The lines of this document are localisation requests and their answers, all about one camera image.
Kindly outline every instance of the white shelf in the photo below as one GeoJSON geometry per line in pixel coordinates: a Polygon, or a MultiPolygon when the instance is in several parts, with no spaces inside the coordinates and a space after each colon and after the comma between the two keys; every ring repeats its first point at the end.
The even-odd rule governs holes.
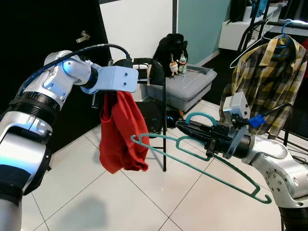
{"type": "MultiPolygon", "coordinates": [[[[279,7],[270,6],[267,17],[270,17],[276,10],[278,10],[278,8],[279,7]]],[[[258,18],[255,18],[255,23],[261,21],[262,19],[263,19],[263,15],[261,15],[258,18]]],[[[251,22],[251,19],[248,22],[238,21],[238,22],[234,22],[234,23],[228,23],[228,22],[224,22],[224,23],[228,23],[228,25],[234,25],[234,26],[239,25],[239,26],[247,26],[248,27],[250,25],[250,22],[251,22]]]]}
{"type": "MultiPolygon", "coordinates": [[[[266,19],[276,22],[279,18],[281,9],[281,7],[270,6],[266,19]]],[[[255,22],[259,22],[262,19],[263,15],[258,18],[255,18],[255,22]]],[[[251,19],[248,22],[229,23],[229,20],[223,22],[218,47],[236,51],[239,47],[242,35],[244,31],[249,27],[250,22],[251,19]]],[[[272,27],[273,26],[266,25],[263,31],[269,31],[272,27]]],[[[257,38],[258,32],[253,31],[252,35],[253,37],[257,38]]],[[[248,45],[251,45],[253,42],[254,40],[252,39],[251,41],[249,41],[248,45]]]]}

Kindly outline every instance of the white wall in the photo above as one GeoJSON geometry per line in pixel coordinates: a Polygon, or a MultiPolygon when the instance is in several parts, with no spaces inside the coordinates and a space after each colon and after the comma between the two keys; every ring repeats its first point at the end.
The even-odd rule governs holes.
{"type": "MultiPolygon", "coordinates": [[[[109,43],[123,46],[132,58],[151,58],[158,42],[172,33],[172,0],[119,0],[101,4],[109,43]]],[[[111,49],[114,61],[125,56],[111,49]]]]}

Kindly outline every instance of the blue connector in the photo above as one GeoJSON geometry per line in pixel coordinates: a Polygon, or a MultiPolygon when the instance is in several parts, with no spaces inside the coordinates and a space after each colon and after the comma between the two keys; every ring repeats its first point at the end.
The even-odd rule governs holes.
{"type": "Polygon", "coordinates": [[[250,118],[248,122],[252,127],[256,128],[262,124],[265,124],[265,119],[261,114],[258,114],[257,116],[250,118]]]}

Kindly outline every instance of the plaid shirt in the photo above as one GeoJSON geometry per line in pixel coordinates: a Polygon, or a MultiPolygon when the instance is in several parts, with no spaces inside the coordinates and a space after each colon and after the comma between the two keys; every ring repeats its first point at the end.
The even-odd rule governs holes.
{"type": "MultiPolygon", "coordinates": [[[[261,45],[241,57],[233,72],[232,83],[226,86],[221,97],[221,121],[225,121],[222,107],[226,97],[236,92],[244,92],[251,109],[251,117],[282,103],[294,103],[306,70],[307,51],[288,36],[288,49],[282,49],[280,54],[294,58],[273,58],[276,46],[287,43],[287,38],[280,37],[273,38],[268,44],[261,45]]],[[[288,110],[286,107],[266,116],[266,123],[258,128],[250,128],[250,132],[261,135],[270,129],[270,134],[277,136],[287,120],[288,110]]]]}

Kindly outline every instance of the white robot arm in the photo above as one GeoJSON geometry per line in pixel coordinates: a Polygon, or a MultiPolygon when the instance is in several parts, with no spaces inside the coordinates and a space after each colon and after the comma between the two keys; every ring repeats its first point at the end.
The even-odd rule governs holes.
{"type": "Polygon", "coordinates": [[[193,121],[190,124],[178,121],[177,127],[205,143],[207,156],[223,153],[227,159],[237,157],[256,168],[271,189],[286,230],[307,231],[308,165],[294,160],[282,143],[247,132],[251,119],[243,92],[227,97],[223,111],[228,124],[218,122],[209,127],[193,121]]]}

